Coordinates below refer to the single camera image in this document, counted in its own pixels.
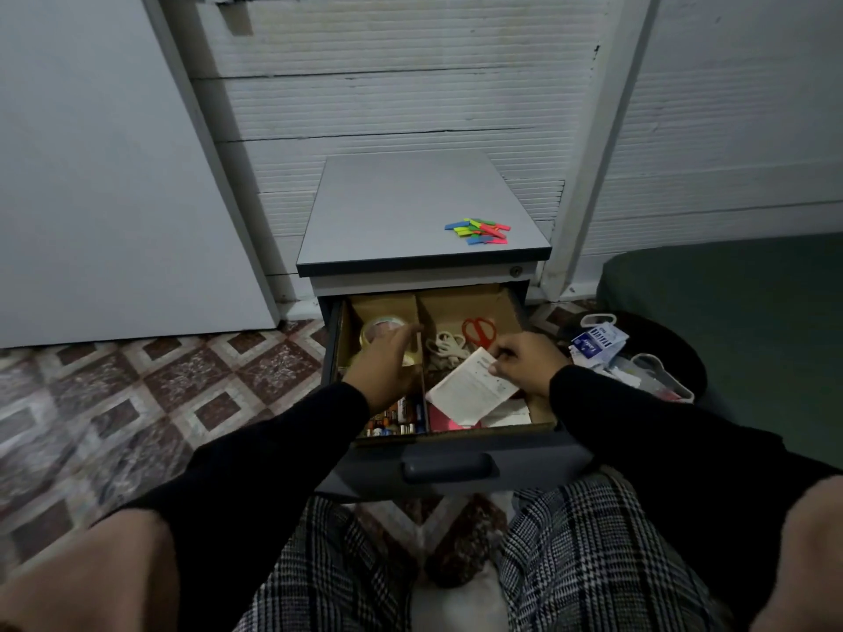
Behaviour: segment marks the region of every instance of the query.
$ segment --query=left hand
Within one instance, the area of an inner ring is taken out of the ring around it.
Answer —
[[[403,367],[402,362],[413,335],[421,330],[418,323],[389,330],[360,353],[348,369],[343,381],[363,393],[369,414],[383,412],[416,386],[422,367]]]

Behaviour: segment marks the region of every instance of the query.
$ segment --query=right hand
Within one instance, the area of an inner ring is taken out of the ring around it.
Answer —
[[[489,367],[496,377],[508,379],[524,392],[550,395],[551,379],[571,360],[544,334],[504,334],[489,348],[497,361]]]

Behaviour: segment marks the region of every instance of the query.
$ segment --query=drawer handle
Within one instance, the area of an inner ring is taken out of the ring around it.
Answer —
[[[456,456],[428,456],[401,463],[408,484],[450,484],[496,476],[494,459],[486,452]]]

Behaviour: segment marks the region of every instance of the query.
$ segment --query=red scissors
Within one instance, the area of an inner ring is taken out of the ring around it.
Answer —
[[[469,318],[463,321],[463,336],[472,344],[489,350],[491,343],[497,339],[497,328],[488,319],[482,317]]]

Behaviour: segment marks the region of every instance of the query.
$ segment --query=hand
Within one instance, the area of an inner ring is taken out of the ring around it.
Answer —
[[[496,377],[508,379],[524,392],[550,395],[551,379],[571,360],[549,337],[537,333],[504,334],[489,347],[497,361],[489,367]]]
[[[413,335],[421,330],[417,323],[389,330],[361,352],[348,369],[343,381],[363,393],[370,414],[383,412],[419,381],[422,367],[402,367],[402,361]]]

